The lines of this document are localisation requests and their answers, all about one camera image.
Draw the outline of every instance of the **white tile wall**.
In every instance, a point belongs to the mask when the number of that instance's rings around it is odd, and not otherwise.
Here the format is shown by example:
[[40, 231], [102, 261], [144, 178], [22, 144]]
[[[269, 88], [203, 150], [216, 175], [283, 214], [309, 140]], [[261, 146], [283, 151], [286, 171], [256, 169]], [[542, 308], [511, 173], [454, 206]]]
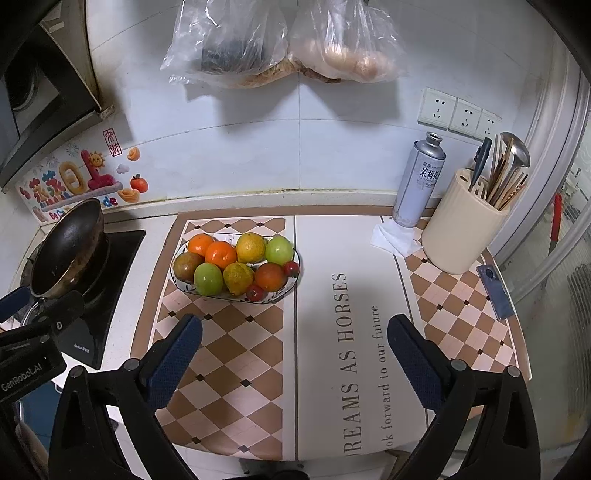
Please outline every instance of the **white tile wall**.
[[[102, 131], [114, 127], [124, 149], [140, 145], [138, 167], [150, 183], [144, 199], [152, 201], [297, 188], [396, 190], [413, 142], [428, 129], [417, 123], [426, 86], [497, 113], [503, 129], [527, 135], [554, 33], [525, 0], [383, 2], [398, 25], [408, 76], [325, 85], [291, 75], [226, 90], [171, 85], [159, 70], [179, 0], [89, 0], [97, 79], [118, 113], [73, 141], [103, 151]], [[298, 0], [281, 5], [291, 24]], [[448, 154], [436, 190], [443, 193], [478, 142], [439, 133]]]
[[10, 284], [39, 223], [30, 214], [15, 190], [0, 193], [0, 297]]

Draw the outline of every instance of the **tangerine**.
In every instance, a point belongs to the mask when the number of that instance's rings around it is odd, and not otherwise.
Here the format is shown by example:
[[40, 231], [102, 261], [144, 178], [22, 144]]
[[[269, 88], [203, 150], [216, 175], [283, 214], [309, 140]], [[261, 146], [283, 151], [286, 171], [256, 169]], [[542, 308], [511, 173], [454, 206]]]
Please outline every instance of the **tangerine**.
[[214, 239], [212, 236], [209, 236], [206, 233], [200, 233], [195, 235], [191, 240], [189, 240], [189, 245], [187, 246], [187, 250], [194, 254], [199, 254], [202, 257], [205, 257], [205, 253], [209, 246], [214, 243]]
[[285, 272], [276, 263], [266, 263], [256, 269], [255, 283], [265, 291], [278, 291], [286, 281]]
[[236, 249], [228, 242], [214, 242], [205, 252], [205, 261], [217, 265], [222, 270], [238, 260]]

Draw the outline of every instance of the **plastic bag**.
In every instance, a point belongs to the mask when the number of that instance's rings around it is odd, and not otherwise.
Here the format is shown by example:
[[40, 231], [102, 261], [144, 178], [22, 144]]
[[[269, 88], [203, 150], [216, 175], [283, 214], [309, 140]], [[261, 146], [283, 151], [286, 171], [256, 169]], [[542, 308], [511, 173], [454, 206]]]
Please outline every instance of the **plastic bag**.
[[329, 79], [316, 73], [312, 69], [304, 67], [299, 60], [294, 59], [292, 55], [288, 54], [288, 56], [281, 60], [277, 65], [272, 66], [270, 69], [263, 73], [259, 73], [258, 75], [250, 75], [242, 78], [237, 84], [232, 85], [232, 88], [260, 87], [298, 72], [309, 78], [320, 80], [325, 83], [342, 82], [340, 79]]
[[286, 35], [277, 0], [183, 0], [160, 69], [171, 83], [240, 87], [284, 59]]
[[377, 0], [310, 0], [291, 29], [290, 51], [331, 79], [376, 83], [406, 74], [394, 23]]

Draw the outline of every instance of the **cream utensil holder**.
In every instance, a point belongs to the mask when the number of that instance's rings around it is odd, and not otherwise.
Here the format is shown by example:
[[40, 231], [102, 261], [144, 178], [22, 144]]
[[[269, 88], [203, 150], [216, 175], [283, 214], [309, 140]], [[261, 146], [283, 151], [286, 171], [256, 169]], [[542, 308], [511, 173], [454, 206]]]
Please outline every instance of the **cream utensil holder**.
[[509, 209], [499, 211], [469, 192], [471, 176], [465, 168], [456, 172], [423, 232], [426, 256], [451, 275], [460, 275], [472, 266], [509, 214]]

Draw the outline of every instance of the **checkered mat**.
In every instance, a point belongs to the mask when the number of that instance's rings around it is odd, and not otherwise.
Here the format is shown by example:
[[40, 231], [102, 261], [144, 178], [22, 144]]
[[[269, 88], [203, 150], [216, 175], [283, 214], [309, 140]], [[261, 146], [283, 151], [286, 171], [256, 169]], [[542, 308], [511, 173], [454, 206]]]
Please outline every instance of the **checkered mat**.
[[[420, 240], [427, 221], [415, 227]], [[406, 258], [421, 318], [427, 322], [425, 336], [450, 359], [461, 358], [477, 370], [502, 372], [516, 365], [507, 325], [495, 320], [495, 311], [476, 267], [480, 257], [462, 275], [439, 270], [423, 249]]]
[[[193, 220], [179, 246], [198, 233], [256, 232], [273, 236], [285, 218]], [[153, 340], [165, 338], [185, 314], [203, 319], [203, 341], [168, 406], [156, 412], [177, 445], [251, 459], [282, 458], [283, 309], [199, 297], [170, 278]]]

